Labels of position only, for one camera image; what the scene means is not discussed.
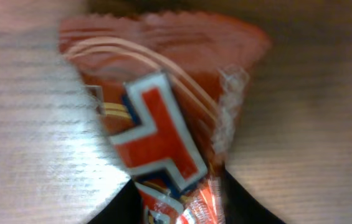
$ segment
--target candy wrapper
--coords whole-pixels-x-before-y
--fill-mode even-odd
[[[143,199],[143,223],[225,223],[220,170],[249,74],[270,43],[206,13],[76,17],[60,51],[79,70]]]

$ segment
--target chocolate bar wrapper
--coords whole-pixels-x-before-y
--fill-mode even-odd
[[[135,181],[143,223],[224,223],[219,171],[269,47],[258,28],[203,12],[61,23],[60,52]]]

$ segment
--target blurry background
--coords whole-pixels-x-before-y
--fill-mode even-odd
[[[287,223],[352,223],[352,0],[0,0],[0,223],[86,223],[128,180],[57,53],[59,21],[166,8],[273,38],[228,170]]]

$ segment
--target wooden table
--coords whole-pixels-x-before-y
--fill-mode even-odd
[[[228,169],[289,223],[352,223],[352,1],[194,0],[258,24],[256,72]],[[56,51],[82,0],[0,0],[0,223],[86,223],[128,180]]]

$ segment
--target table top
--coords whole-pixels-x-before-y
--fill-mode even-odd
[[[289,223],[352,223],[352,1],[192,4],[258,24],[275,42],[228,170]],[[0,223],[87,223],[129,179],[57,53],[58,22],[86,8],[0,0]]]

